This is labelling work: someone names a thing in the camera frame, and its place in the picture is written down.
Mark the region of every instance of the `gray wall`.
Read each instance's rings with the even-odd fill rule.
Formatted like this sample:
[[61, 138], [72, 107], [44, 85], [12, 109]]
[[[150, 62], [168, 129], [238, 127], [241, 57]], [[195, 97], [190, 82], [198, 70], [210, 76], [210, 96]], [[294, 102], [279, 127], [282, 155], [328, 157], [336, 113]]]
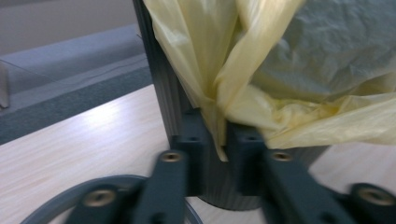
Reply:
[[133, 23], [132, 0], [0, 0], [0, 55]]

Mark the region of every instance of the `light wood table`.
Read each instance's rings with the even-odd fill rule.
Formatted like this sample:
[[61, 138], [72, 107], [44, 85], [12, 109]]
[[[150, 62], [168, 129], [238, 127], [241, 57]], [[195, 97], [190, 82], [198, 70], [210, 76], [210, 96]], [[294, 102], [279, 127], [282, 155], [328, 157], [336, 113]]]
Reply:
[[[38, 206], [81, 182], [144, 175], [168, 148], [152, 86], [0, 146], [1, 223], [20, 223]], [[345, 191], [370, 182], [396, 192], [396, 147], [344, 144], [311, 167], [318, 181]], [[260, 210], [231, 212], [189, 198], [204, 223], [262, 223]]]

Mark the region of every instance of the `yellow plastic bag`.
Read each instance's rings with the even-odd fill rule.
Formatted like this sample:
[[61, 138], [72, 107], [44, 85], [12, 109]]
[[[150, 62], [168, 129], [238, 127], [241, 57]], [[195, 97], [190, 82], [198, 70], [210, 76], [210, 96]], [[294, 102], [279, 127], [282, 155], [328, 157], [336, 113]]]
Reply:
[[[275, 51], [284, 44], [279, 40], [304, 1], [145, 0], [145, 4], [156, 38], [191, 103], [202, 108], [218, 145], [224, 142], [226, 119], [257, 127], [270, 148], [347, 141], [396, 144], [392, 66], [376, 68], [375, 76], [359, 79], [347, 91], [331, 85], [336, 77], [285, 75], [285, 84], [262, 68], [270, 51], [281, 57], [281, 51]], [[301, 80], [312, 79], [325, 87], [327, 95], [307, 93], [301, 87]], [[219, 156], [225, 159], [221, 151]]]

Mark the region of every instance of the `wire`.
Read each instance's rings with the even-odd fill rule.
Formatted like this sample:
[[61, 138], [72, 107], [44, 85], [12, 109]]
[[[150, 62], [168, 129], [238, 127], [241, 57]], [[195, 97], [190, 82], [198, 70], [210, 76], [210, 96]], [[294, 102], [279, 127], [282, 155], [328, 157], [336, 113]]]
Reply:
[[137, 60], [137, 61], [135, 61], [135, 62], [133, 62], [133, 63], [127, 63], [127, 64], [125, 64], [125, 65], [120, 65], [120, 66], [111, 68], [111, 69], [109, 69], [109, 70], [107, 70], [107, 71], [105, 71], [105, 72], [103, 72], [103, 73], [100, 73], [100, 74], [97, 74], [97, 75], [94, 75], [94, 76], [84, 77], [81, 81], [76, 82], [76, 83], [64, 83], [64, 82], [60, 81], [60, 79], [54, 79], [54, 78], [49, 77], [49, 76], [47, 76], [47, 75], [39, 74], [39, 73], [37, 73], [37, 72], [35, 72], [35, 71], [26, 69], [26, 68], [24, 68], [24, 67], [21, 67], [21, 66], [15, 64], [15, 63], [11, 63], [11, 62], [8, 62], [8, 61], [2, 60], [2, 59], [0, 59], [0, 62], [7, 63], [7, 64], [9, 64], [9, 65], [11, 65], [11, 66], [17, 67], [17, 68], [19, 68], [19, 69], [21, 69], [21, 70], [23, 70], [23, 71], [25, 71], [25, 72], [28, 72], [28, 73], [30, 73], [30, 74], [34, 74], [34, 75], [40, 76], [40, 77], [45, 77], [45, 78], [49, 79], [50, 81], [52, 81], [52, 82], [54, 82], [54, 83], [58, 83], [58, 84], [60, 84], [60, 85], [65, 85], [65, 86], [70, 86], [70, 85], [81, 84], [81, 82], [85, 82], [85, 81], [87, 81], [87, 80], [89, 80], [89, 79], [92, 79], [92, 78], [94, 78], [94, 77], [103, 76], [103, 75], [105, 75], [105, 74], [108, 74], [108, 73], [110, 73], [110, 72], [113, 72], [113, 71], [118, 70], [118, 69], [123, 68], [123, 67], [128, 67], [128, 66], [135, 65], [135, 64], [140, 63], [140, 62], [142, 62], [142, 61], [144, 61], [144, 60], [146, 60], [146, 59], [147, 59], [147, 58], [145, 57], [145, 58], [139, 59], [139, 60]]

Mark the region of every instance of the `trash bag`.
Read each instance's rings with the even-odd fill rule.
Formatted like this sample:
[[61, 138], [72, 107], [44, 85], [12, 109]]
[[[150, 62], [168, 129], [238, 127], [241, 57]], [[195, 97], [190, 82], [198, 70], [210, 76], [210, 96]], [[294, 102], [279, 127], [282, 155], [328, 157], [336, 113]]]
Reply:
[[270, 148], [396, 144], [396, 1], [145, 4], [218, 146], [226, 119], [257, 127]]

